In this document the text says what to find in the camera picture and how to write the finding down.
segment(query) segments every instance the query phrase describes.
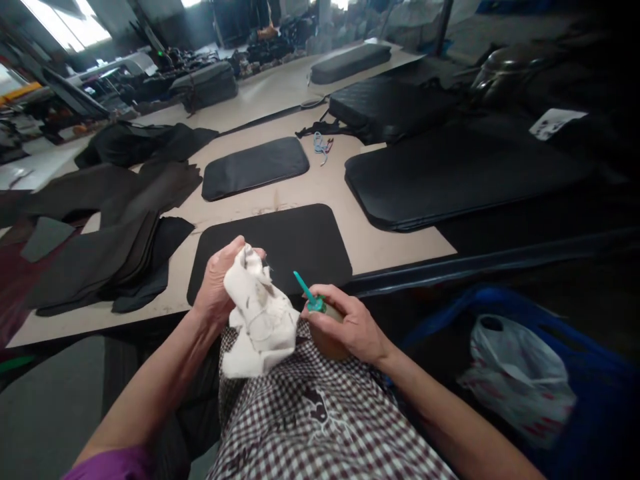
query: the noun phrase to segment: string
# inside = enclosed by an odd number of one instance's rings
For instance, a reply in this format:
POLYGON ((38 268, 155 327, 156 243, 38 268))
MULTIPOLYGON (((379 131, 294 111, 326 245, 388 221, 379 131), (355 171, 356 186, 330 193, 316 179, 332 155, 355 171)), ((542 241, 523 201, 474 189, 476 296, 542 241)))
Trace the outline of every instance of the string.
POLYGON ((313 149, 315 150, 316 153, 322 153, 325 156, 325 159, 320 164, 320 166, 322 167, 327 162, 327 158, 328 158, 327 154, 331 149, 331 147, 328 146, 326 143, 323 143, 322 133, 320 132, 316 132, 313 134, 313 149))

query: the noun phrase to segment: teal tool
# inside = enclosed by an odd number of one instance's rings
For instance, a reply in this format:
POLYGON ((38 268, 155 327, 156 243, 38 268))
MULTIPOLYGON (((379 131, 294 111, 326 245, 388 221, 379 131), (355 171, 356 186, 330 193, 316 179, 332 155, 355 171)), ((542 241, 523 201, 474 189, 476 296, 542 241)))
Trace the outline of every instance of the teal tool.
POLYGON ((309 288, 307 287, 307 285, 305 284, 305 281, 302 280, 302 277, 300 276, 300 274, 296 271, 294 271, 293 274, 295 275, 296 280, 298 280, 298 283, 302 287, 302 290, 304 290, 305 293, 307 294, 307 298, 309 299, 309 304, 307 305, 307 308, 309 309, 309 311, 318 311, 320 313, 326 312, 327 306, 325 305, 324 297, 322 295, 318 295, 317 297, 314 297, 311 291, 309 290, 309 288))

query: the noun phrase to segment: white plastic bag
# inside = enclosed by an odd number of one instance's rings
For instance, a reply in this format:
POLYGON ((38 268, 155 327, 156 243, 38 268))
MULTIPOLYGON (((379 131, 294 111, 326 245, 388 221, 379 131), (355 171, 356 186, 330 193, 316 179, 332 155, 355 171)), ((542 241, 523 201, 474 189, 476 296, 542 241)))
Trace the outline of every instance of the white plastic bag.
POLYGON ((480 315, 471 332, 471 356, 460 385, 532 446, 552 448, 576 401, 556 352, 519 323, 480 315))

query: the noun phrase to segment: window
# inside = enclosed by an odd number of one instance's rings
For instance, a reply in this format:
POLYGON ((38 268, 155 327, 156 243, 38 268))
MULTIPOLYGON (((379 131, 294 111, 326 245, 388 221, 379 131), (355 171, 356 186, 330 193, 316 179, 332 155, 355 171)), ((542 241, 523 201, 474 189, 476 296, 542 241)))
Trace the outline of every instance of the window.
POLYGON ((182 6, 184 8, 189 8, 189 7, 192 7, 194 5, 197 5, 200 2, 202 2, 202 0, 182 0, 182 6))
POLYGON ((65 50, 80 52, 94 43, 111 38, 95 19, 87 0, 76 0, 85 15, 84 19, 72 17, 40 0, 22 0, 22 3, 65 50))

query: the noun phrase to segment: blue basket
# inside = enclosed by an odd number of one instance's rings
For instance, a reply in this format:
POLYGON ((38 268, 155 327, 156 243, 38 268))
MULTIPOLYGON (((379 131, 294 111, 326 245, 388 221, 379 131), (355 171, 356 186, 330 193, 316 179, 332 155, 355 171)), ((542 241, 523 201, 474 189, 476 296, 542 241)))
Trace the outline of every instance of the blue basket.
POLYGON ((402 348, 448 326, 463 311, 502 315, 524 325, 565 363, 569 384, 578 398, 568 424, 553 449, 534 449, 523 439, 520 450, 548 479, 608 477, 629 423, 636 418, 633 396, 639 385, 637 370, 534 302, 508 289, 486 285, 468 290, 450 307, 422 321, 402 348))
POLYGON ((534 14, 546 12, 553 5, 553 0, 498 0, 482 1, 476 13, 495 13, 507 15, 510 13, 534 14))

